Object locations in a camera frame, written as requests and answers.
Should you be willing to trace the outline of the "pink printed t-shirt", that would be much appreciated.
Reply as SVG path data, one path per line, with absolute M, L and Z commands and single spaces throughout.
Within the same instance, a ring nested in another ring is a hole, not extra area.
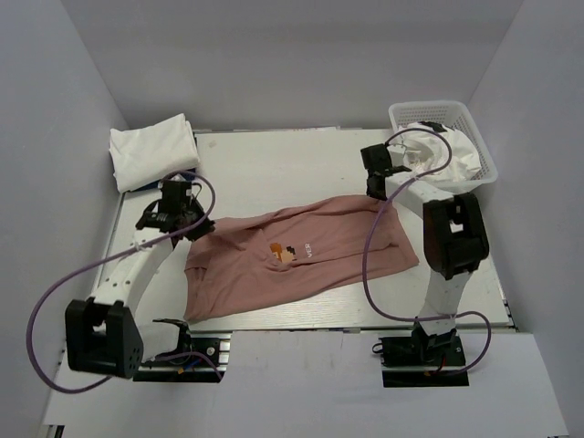
M 248 218 L 222 218 L 186 259 L 190 322 L 313 297 L 417 266 L 397 212 L 342 195 Z

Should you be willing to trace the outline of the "white printed t-shirt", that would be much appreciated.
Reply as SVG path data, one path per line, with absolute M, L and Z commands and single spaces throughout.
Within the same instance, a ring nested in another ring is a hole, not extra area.
M 459 183 L 470 181 L 481 170 L 478 150 L 471 140 L 460 130 L 443 124 L 421 121 L 399 126 L 398 131 L 419 128 L 426 131 L 408 131 L 390 142 L 393 150 L 402 154 L 402 164 L 414 171 L 423 173 L 443 166 L 448 159 L 448 149 L 431 130 L 444 137 L 451 146 L 452 159 L 444 170 L 433 172 L 425 177 L 430 182 Z

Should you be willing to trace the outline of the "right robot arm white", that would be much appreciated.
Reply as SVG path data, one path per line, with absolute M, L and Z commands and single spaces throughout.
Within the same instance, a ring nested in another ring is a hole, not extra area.
M 455 315 L 471 275 L 489 254 L 483 216 L 472 193 L 439 189 L 403 166 L 392 165 L 388 147 L 360 151 L 367 195 L 397 201 L 422 219 L 423 253 L 431 268 L 425 300 L 412 331 L 413 356 L 431 364 L 455 337 Z

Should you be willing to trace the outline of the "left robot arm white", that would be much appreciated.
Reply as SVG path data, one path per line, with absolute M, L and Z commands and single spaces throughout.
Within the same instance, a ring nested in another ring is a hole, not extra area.
M 182 364 L 192 356 L 185 323 L 135 321 L 141 298 L 178 243 L 214 230 L 197 200 L 200 183 L 174 176 L 159 188 L 161 197 L 143 210 L 128 251 L 87 299 L 66 308 L 68 366 L 74 371 L 130 379 L 147 361 Z

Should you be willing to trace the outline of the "folded blue t-shirt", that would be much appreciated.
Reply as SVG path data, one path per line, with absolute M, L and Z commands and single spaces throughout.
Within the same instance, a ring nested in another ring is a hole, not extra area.
M 196 173 L 196 169 L 192 168 L 192 169 L 188 169 L 186 171 L 181 171 L 181 176 L 184 178 L 185 181 L 192 182 L 194 180 L 195 173 Z M 158 189 L 160 182 L 161 182 L 160 180 L 156 180 L 154 182 L 147 183 L 147 184 L 145 184 L 137 189 L 134 189 L 133 192 L 138 193 L 138 192 Z

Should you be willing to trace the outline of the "folded white t-shirt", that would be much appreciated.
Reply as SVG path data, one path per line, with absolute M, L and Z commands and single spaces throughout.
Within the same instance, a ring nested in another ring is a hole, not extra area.
M 190 122 L 180 113 L 136 130 L 109 132 L 109 154 L 120 193 L 131 192 L 171 172 L 200 164 Z

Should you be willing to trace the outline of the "white plastic basket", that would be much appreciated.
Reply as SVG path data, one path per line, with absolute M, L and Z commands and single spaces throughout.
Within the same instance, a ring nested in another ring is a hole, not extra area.
M 498 171 L 471 113 L 454 100 L 395 103 L 388 109 L 397 137 L 390 151 L 398 163 L 420 174 L 428 183 L 452 193 L 465 193 L 498 177 Z

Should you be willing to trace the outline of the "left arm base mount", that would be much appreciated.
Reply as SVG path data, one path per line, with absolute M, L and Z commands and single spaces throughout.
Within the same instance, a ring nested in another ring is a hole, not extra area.
M 158 318 L 139 327 L 145 348 L 137 382 L 218 383 L 229 361 L 229 334 L 192 331 L 179 319 Z

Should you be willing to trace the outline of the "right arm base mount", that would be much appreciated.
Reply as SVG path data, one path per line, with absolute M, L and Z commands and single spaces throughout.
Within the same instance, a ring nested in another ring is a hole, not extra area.
M 381 358 L 385 388 L 469 385 L 463 344 L 454 328 L 441 335 L 429 335 L 416 322 L 410 335 L 380 338 L 371 351 Z

